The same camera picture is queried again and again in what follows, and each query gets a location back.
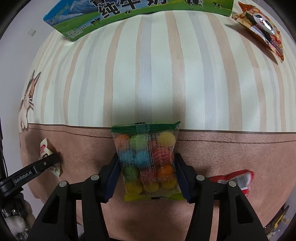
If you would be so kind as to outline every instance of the snack bag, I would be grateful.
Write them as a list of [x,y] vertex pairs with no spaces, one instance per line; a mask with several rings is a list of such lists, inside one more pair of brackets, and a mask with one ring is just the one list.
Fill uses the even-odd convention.
[[249,193],[249,186],[254,178],[254,172],[249,170],[242,170],[230,173],[225,176],[214,176],[209,178],[210,181],[215,183],[228,183],[229,181],[234,181],[242,190],[245,196]]
[[[52,151],[48,149],[47,147],[50,147],[52,150],[54,150],[54,147],[51,145],[51,143],[45,138],[41,143],[40,143],[40,159],[47,157],[52,154]],[[49,168],[49,170],[57,177],[60,177],[61,175],[61,170],[60,170],[60,164],[56,163],[52,167]]]
[[284,61],[281,33],[274,23],[257,7],[238,2],[243,13],[231,17],[245,26],[261,43]]
[[112,127],[126,202],[149,198],[183,200],[173,163],[180,125],[139,123]]

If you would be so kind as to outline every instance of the yellow object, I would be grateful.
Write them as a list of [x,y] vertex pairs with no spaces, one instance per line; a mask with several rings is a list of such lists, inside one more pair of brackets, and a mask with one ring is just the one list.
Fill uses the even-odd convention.
[[148,184],[144,184],[144,190],[146,192],[156,192],[159,189],[159,183],[158,182],[152,182]]
[[168,177],[163,178],[163,181],[161,182],[161,186],[164,189],[173,189],[177,185],[177,179],[175,177]]
[[126,183],[126,192],[129,194],[140,194],[143,191],[143,185],[141,182],[137,181],[135,183]]
[[157,137],[157,142],[159,145],[171,147],[175,144],[176,140],[173,133],[164,131],[160,133],[159,136]]

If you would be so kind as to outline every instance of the gumball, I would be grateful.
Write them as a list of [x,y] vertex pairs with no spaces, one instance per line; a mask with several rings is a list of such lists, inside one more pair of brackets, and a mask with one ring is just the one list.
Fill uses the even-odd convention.
[[143,185],[140,181],[126,183],[124,186],[128,194],[140,194],[143,191]]
[[141,174],[141,180],[144,184],[153,182],[153,179],[156,179],[156,173],[150,172],[148,168],[141,171],[140,174]]
[[170,162],[171,153],[166,148],[157,148],[153,151],[153,161],[155,165],[163,166]]
[[145,149],[148,146],[146,135],[144,134],[133,135],[130,139],[130,143],[131,147],[136,151]]
[[124,142],[128,141],[129,138],[130,137],[126,134],[121,134],[121,135],[117,136],[116,139],[114,140],[116,149],[122,149],[125,146]]
[[148,193],[156,192],[159,189],[159,183],[158,182],[151,182],[144,184],[144,190]]
[[124,167],[123,176],[128,182],[135,182],[139,178],[140,172],[136,167]]
[[119,156],[119,161],[121,163],[133,163],[134,162],[133,152],[131,150],[120,151],[118,156]]
[[171,165],[164,165],[162,167],[159,167],[157,170],[156,170],[156,176],[157,177],[169,177],[169,176],[172,176],[174,175],[175,173],[175,170],[174,168],[171,166]]
[[149,153],[146,150],[137,151],[134,163],[139,168],[146,168],[151,163]]
[[177,179],[175,176],[172,177],[164,177],[162,178],[162,182],[160,183],[164,189],[173,189],[177,185]]
[[176,140],[173,133],[164,131],[158,135],[157,142],[159,145],[171,147],[175,144]]

